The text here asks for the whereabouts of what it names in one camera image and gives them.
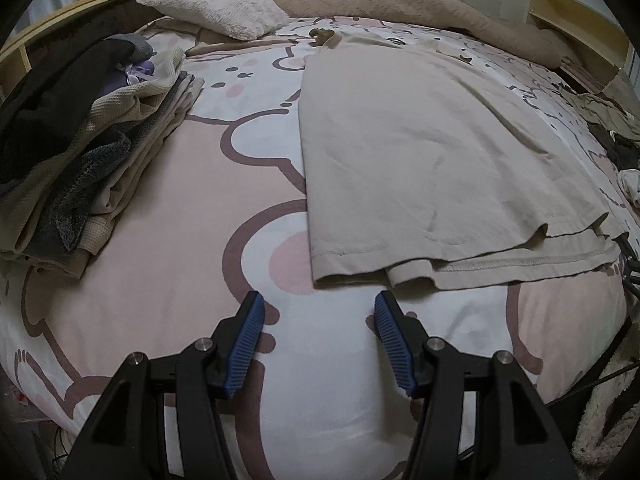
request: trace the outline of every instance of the pillow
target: pillow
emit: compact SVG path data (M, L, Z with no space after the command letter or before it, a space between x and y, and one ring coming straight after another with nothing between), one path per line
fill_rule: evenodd
M137 0L159 12L209 28L236 40L251 41L283 27L289 17L273 0Z

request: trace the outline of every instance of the mattress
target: mattress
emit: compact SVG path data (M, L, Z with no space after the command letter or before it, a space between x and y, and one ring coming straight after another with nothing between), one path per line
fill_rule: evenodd
M72 434L129 352L179 352L255 289L268 302L265 327L244 388L220 405L239 478L400 475L420 404L396 386L373 332L374 297L386 284L312 284L297 102L316 27L466 49L569 147L640 249L640 219L604 150L560 97L554 73L456 32L364 18L296 20L277 32L289 43L187 58L183 69L203 77L204 89L82 280L0 264L0 363ZM153 25L143 35L155 50L196 43L193 34ZM460 351L512 351L550 401L622 325L621 265L447 292L413 282L394 293L407 315ZM167 397L170 469L181 474L174 406ZM473 427L468 394L461 449Z

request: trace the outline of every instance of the bed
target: bed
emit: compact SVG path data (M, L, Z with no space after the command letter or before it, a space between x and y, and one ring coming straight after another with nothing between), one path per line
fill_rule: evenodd
M249 290L268 302L244 388L221 406L240 478L397 478L420 406L396 387L373 330L386 283L314 288L298 130L313 28L366 31L405 43L466 49L471 63L537 111L595 181L640 249L640 218L553 72L463 34L368 18L293 20L287 43L188 57L205 80L184 123L143 175L113 237L82 280L1 263L0 363L48 416L78 434L124 357L179 352L238 308ZM198 34L150 24L155 50ZM437 291L394 290L405 314L460 351L513 351L543 400L596 362L627 316L622 262L567 278ZM473 398L463 436L473 436ZM180 475L175 403L166 398L170 469Z

